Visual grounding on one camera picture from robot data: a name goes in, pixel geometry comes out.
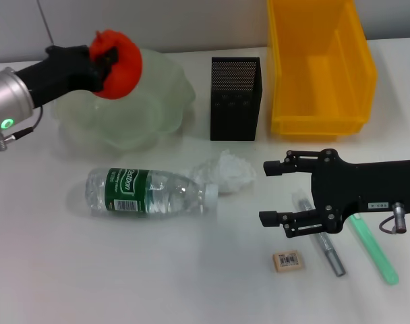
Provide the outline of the grey pen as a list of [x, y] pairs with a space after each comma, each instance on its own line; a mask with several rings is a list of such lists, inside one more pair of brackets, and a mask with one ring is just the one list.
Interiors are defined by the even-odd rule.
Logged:
[[[292, 193], [293, 205], [297, 211], [311, 211], [314, 209], [313, 204], [307, 197], [304, 191], [299, 190]], [[314, 240], [318, 243], [321, 251], [324, 253], [328, 263], [330, 264], [334, 274], [337, 277], [342, 277], [346, 274], [346, 270], [337, 254], [336, 249], [326, 232], [320, 232], [313, 235]]]

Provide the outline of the beige eraser with barcode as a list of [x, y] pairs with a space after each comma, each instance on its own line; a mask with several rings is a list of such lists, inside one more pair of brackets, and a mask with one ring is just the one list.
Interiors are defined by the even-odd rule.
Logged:
[[276, 272], [295, 271], [304, 268], [303, 259], [297, 250], [277, 252], [272, 256]]

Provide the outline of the black mesh pen holder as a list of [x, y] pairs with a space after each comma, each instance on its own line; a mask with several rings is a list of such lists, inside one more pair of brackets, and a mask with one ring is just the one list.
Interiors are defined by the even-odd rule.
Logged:
[[211, 66], [211, 141], [253, 142], [262, 100], [258, 57], [213, 57]]

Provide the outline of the orange red fruit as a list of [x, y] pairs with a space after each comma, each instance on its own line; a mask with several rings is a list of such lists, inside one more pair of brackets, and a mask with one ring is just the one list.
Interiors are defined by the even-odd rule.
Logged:
[[101, 73], [102, 89], [95, 95], [104, 99], [120, 99], [127, 96], [138, 84], [142, 75], [142, 54], [126, 35], [114, 30], [97, 32], [92, 41], [90, 58], [98, 68], [98, 56], [111, 47], [118, 49], [118, 62], [110, 73]]

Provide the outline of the pale green glass fruit plate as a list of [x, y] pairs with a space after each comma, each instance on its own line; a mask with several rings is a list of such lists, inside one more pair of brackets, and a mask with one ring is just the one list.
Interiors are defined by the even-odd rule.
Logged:
[[54, 115], [66, 140], [87, 153], [126, 152], [175, 132], [196, 94], [181, 65], [141, 49], [137, 86], [117, 100], [78, 90], [57, 99]]

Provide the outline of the yellow plastic bin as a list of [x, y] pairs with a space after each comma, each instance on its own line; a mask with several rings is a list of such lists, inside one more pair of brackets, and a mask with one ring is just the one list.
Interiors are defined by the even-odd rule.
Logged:
[[270, 131], [334, 140], [370, 119], [377, 69], [354, 0], [267, 0]]

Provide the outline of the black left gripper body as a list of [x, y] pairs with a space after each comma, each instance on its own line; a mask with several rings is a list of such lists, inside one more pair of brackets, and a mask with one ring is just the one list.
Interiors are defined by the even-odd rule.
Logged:
[[46, 59], [15, 73], [26, 85], [36, 108], [75, 90], [99, 92], [103, 89], [102, 55], [91, 58], [86, 45], [53, 45], [46, 48], [46, 53]]

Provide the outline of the white paper ball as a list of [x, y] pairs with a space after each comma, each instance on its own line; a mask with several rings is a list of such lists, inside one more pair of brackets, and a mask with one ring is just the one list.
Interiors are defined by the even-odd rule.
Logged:
[[256, 180], [256, 172], [251, 163], [231, 154], [229, 150], [191, 168], [187, 171], [187, 176], [199, 184], [216, 185], [220, 195], [235, 194]]

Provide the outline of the clear green-label water bottle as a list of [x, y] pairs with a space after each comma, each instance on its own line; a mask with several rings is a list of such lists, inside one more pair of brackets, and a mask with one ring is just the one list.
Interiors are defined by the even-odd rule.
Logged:
[[218, 186], [169, 171], [97, 168], [88, 174], [85, 197], [94, 211], [167, 218], [213, 212]]

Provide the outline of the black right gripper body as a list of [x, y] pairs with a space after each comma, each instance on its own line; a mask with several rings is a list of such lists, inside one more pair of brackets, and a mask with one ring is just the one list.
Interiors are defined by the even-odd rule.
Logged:
[[392, 211], [396, 203], [410, 214], [410, 160], [348, 163], [336, 150], [324, 149], [311, 191], [322, 230], [329, 234], [341, 232], [353, 214]]

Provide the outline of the green pen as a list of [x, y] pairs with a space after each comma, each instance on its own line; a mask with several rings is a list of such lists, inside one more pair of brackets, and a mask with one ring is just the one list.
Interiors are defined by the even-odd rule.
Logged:
[[359, 214], [350, 216], [349, 222], [382, 276], [382, 279], [390, 286], [397, 285], [399, 283], [399, 275], [370, 231], [367, 223]]

